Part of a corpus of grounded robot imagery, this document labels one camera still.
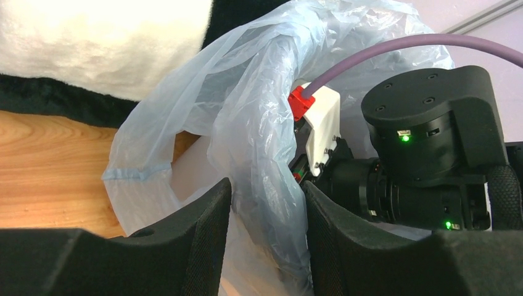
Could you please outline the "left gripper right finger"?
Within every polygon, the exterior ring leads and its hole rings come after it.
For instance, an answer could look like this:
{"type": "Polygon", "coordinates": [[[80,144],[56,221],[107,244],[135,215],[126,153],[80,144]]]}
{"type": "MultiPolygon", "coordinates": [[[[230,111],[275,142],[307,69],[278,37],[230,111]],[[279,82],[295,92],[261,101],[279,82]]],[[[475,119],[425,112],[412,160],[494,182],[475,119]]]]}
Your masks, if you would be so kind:
{"type": "Polygon", "coordinates": [[[338,206],[310,182],[307,241],[316,295],[521,295],[520,231],[438,231],[410,240],[338,206]]]}

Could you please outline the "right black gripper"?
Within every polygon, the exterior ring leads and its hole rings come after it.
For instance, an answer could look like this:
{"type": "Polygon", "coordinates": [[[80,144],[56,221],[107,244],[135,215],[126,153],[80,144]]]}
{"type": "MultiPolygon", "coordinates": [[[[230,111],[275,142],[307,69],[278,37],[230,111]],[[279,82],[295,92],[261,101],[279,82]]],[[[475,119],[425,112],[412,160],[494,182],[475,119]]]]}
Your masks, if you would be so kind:
{"type": "Polygon", "coordinates": [[[305,146],[311,131],[302,128],[295,135],[298,149],[296,156],[289,164],[292,176],[300,187],[306,181],[309,181],[325,194],[330,194],[332,192],[331,183],[334,168],[342,162],[354,159],[351,148],[349,148],[345,139],[334,136],[333,143],[324,149],[322,160],[313,164],[310,168],[305,146]]]}

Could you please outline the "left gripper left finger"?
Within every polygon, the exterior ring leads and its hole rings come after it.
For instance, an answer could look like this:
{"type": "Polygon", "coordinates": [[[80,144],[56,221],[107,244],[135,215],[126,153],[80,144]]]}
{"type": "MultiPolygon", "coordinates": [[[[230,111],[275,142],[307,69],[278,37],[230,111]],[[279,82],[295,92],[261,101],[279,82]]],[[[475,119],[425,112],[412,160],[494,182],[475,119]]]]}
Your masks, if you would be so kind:
{"type": "Polygon", "coordinates": [[[128,237],[80,228],[1,230],[2,295],[217,295],[231,204],[222,179],[128,237]]]}

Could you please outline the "translucent blue plastic trash bag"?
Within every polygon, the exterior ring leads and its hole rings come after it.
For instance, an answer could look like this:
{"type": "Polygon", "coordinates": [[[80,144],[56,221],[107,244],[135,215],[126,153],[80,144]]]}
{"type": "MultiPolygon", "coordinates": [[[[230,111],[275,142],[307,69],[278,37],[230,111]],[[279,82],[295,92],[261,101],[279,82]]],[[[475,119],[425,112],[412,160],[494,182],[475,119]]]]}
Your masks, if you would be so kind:
{"type": "Polygon", "coordinates": [[[102,176],[132,234],[229,177],[233,200],[220,294],[312,295],[305,198],[289,170],[287,101],[367,47],[431,29],[398,1],[289,1],[218,38],[130,113],[102,176]]]}

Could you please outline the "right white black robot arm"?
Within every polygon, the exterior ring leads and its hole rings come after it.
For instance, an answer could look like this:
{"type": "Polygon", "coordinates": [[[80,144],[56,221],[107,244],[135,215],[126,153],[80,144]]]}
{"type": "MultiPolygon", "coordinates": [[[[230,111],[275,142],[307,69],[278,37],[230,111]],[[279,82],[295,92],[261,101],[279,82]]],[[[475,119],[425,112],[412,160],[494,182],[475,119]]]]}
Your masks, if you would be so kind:
{"type": "Polygon", "coordinates": [[[361,112],[377,155],[358,159],[335,134],[322,161],[291,161],[296,182],[374,223],[522,229],[522,161],[509,156],[484,68],[401,73],[368,91],[361,112]]]}

